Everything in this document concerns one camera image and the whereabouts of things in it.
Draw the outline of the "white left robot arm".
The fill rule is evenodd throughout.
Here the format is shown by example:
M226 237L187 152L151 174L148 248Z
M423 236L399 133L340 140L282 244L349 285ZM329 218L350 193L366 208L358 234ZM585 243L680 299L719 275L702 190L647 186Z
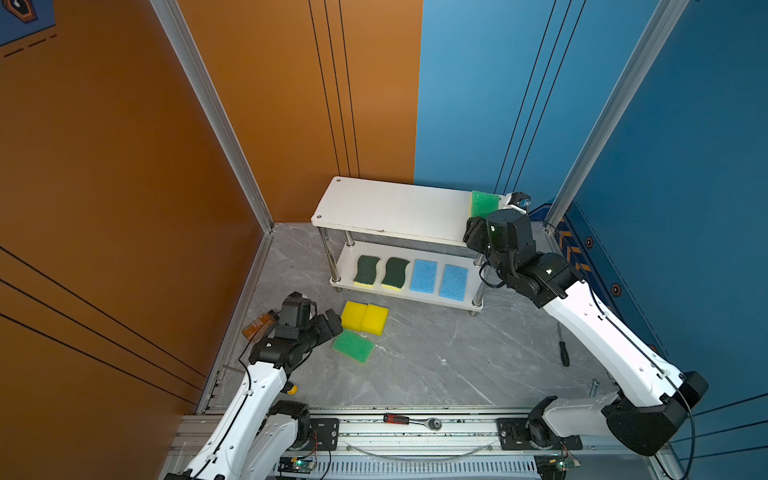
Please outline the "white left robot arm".
M197 455L167 479L265 479L281 456L310 436L308 406L280 400L291 374L315 348L343 332L338 313L321 312L299 292L288 295L273 326L252 344L237 393Z

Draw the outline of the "light green sponge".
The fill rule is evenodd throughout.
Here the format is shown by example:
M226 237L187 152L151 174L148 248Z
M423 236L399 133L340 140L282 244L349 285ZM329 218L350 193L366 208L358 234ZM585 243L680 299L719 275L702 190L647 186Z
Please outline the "light green sponge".
M502 197L496 194L472 191L469 203L469 218L485 219L490 213L500 209Z
M344 330L336 337L332 349L360 364L365 364L375 349L375 344L354 331Z

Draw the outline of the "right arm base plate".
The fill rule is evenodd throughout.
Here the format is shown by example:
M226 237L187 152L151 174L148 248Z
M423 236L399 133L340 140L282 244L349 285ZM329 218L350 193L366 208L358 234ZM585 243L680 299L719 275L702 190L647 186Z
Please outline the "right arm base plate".
M496 420L498 440L503 451L523 450L582 450L584 448L579 436L551 437L544 444L537 444L524 418L499 418Z

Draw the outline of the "blue cellulose sponge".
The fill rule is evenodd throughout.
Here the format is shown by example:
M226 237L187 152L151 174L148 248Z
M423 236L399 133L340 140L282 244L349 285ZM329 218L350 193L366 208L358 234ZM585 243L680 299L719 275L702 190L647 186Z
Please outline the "blue cellulose sponge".
M468 269L446 264L441 280L439 296L443 299L463 302L466 295Z
M437 276L437 263L431 260L414 261L410 290L416 293L433 294Z

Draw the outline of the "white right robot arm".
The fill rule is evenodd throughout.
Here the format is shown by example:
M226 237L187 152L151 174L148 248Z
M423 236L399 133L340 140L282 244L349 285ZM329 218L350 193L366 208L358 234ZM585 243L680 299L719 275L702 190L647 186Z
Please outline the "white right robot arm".
M709 388L703 376L681 372L643 343L562 255L538 251L526 213L510 208L471 217L463 241L502 285L574 334L618 386L603 396L540 401L527 420L533 445L549 449L567 437L603 436L651 457L692 418Z

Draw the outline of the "green yellow wavy sponge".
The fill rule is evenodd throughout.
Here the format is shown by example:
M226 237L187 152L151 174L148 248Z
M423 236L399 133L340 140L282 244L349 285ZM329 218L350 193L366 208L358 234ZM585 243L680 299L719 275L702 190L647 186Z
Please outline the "green yellow wavy sponge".
M383 288L400 291L406 281L407 259L391 257L385 265L385 275L381 282Z
M380 258L377 256L361 255L357 260L353 284L364 288L373 288L378 275L379 262Z

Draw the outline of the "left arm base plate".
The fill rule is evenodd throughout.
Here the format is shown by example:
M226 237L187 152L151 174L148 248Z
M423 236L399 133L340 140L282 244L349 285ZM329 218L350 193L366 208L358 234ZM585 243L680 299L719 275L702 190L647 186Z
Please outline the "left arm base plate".
M297 438L291 446L297 451L335 451L339 439L340 420L333 417L298 421Z

